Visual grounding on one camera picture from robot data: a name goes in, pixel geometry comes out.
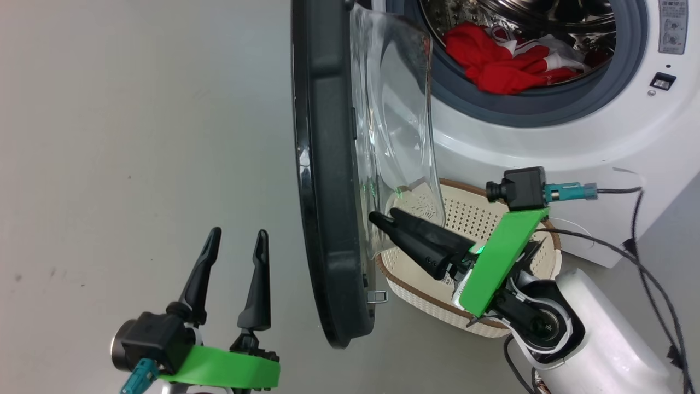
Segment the brown basket rim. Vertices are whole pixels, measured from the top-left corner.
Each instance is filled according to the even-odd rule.
[[[480,189],[480,188],[475,187],[475,186],[464,184],[462,182],[451,181],[449,179],[440,178],[440,184],[445,185],[445,186],[449,186],[449,187],[454,187],[455,189],[468,191],[468,192],[473,193],[473,194],[478,194],[479,196],[482,196],[482,197],[486,197],[486,191],[484,189]],[[552,226],[552,223],[550,223],[549,220],[543,222],[543,224],[548,229],[554,228],[554,226]],[[554,243],[554,249],[561,250],[561,243],[559,242],[559,235],[555,234],[555,233],[549,233],[549,234],[552,237],[552,242]],[[397,285],[401,286],[402,288],[408,290],[408,292],[412,293],[413,295],[416,295],[416,296],[422,298],[423,300],[430,302],[431,304],[437,305],[440,308],[443,308],[447,311],[455,313],[455,314],[462,316],[464,318],[467,318],[469,320],[471,320],[474,317],[473,314],[471,314],[467,311],[462,311],[461,309],[457,308],[454,305],[447,304],[443,301],[440,301],[439,299],[436,299],[435,297],[429,296],[426,293],[418,290],[417,288],[415,288],[411,285],[408,285],[403,280],[397,278],[395,275],[393,275],[391,272],[389,272],[389,270],[384,265],[384,262],[382,261],[382,254],[381,253],[377,255],[377,258],[375,260],[377,262],[379,270],[381,271],[381,273],[384,274],[384,276],[386,276],[387,279],[396,283]],[[494,328],[507,329],[506,326],[500,324],[499,322],[486,320],[486,321],[482,322],[482,324],[488,325],[488,326],[494,327]]]

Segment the red clothing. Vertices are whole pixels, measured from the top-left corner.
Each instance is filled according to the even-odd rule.
[[[466,76],[490,93],[514,95],[588,70],[582,53],[551,35],[523,42],[500,26],[464,22],[444,39],[447,53],[464,68]]]

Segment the control panel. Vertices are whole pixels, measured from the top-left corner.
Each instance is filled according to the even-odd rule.
[[[682,55],[688,27],[688,0],[659,0],[659,52]]]

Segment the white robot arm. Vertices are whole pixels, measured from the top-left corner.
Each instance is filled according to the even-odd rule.
[[[580,344],[564,357],[541,363],[515,336],[552,394],[671,393],[663,362],[583,271],[559,274],[556,286],[582,323]]]

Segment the robotic arm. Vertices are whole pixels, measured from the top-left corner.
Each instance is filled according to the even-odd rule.
[[[664,364],[581,270],[540,280],[529,267],[531,240],[548,204],[595,199],[595,184],[547,184],[541,167],[511,170],[486,197],[509,207],[481,250],[474,242],[397,208],[370,221],[436,280],[454,280],[453,303],[510,328],[553,394],[664,394]]]

